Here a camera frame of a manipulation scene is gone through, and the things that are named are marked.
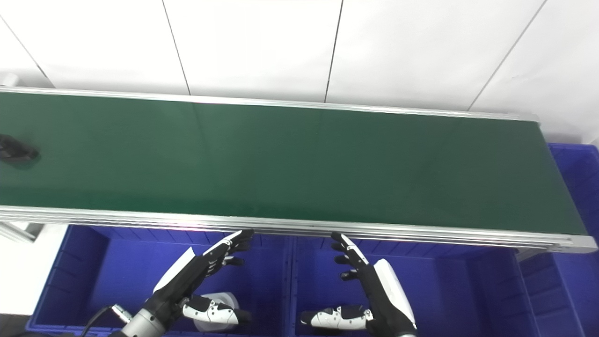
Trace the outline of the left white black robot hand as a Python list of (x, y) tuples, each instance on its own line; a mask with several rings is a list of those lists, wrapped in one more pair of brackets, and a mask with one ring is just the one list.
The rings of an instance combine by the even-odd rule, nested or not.
[(254, 234), (252, 229), (240, 230), (227, 235), (201, 255), (191, 252), (191, 259), (144, 304), (148, 320), (160, 324), (163, 330), (171, 328), (181, 316), (197, 322), (227, 325), (250, 322), (250, 312), (209, 297), (195, 296), (194, 292), (223, 266), (241, 266), (243, 260), (233, 253), (249, 250)]

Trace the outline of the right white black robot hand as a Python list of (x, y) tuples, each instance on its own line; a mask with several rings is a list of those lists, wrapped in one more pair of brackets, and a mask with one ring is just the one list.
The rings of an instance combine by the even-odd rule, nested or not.
[(340, 252), (335, 262), (351, 266), (340, 274), (341, 280), (357, 279), (369, 308), (340, 305), (303, 311), (299, 316), (301, 324), (321, 330), (366, 330), (372, 337), (417, 337), (412, 307), (390, 263), (385, 259), (368, 262), (358, 246), (343, 233), (333, 232), (331, 239), (332, 249)]

